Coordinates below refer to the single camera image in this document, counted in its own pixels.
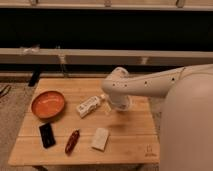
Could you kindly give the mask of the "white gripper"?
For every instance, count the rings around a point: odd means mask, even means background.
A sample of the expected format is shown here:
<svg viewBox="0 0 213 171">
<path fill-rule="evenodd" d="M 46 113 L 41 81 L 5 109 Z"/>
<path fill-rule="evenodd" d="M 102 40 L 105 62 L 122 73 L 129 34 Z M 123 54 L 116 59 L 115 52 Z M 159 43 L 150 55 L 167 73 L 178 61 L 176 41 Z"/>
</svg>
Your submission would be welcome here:
<svg viewBox="0 0 213 171">
<path fill-rule="evenodd" d="M 108 103 L 112 109 L 117 111 L 127 111 L 130 108 L 131 100 L 127 95 L 110 94 L 108 96 Z"/>
</svg>

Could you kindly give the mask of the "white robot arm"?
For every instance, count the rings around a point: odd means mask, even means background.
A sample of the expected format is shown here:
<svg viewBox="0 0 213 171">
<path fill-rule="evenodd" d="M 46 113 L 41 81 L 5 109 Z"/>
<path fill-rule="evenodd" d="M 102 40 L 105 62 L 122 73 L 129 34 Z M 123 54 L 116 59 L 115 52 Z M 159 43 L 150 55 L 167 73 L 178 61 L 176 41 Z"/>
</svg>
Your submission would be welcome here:
<svg viewBox="0 0 213 171">
<path fill-rule="evenodd" d="M 119 111 L 129 108 L 131 95 L 165 99 L 159 171 L 213 171 L 213 64 L 139 77 L 118 67 L 104 79 L 102 90 Z"/>
</svg>

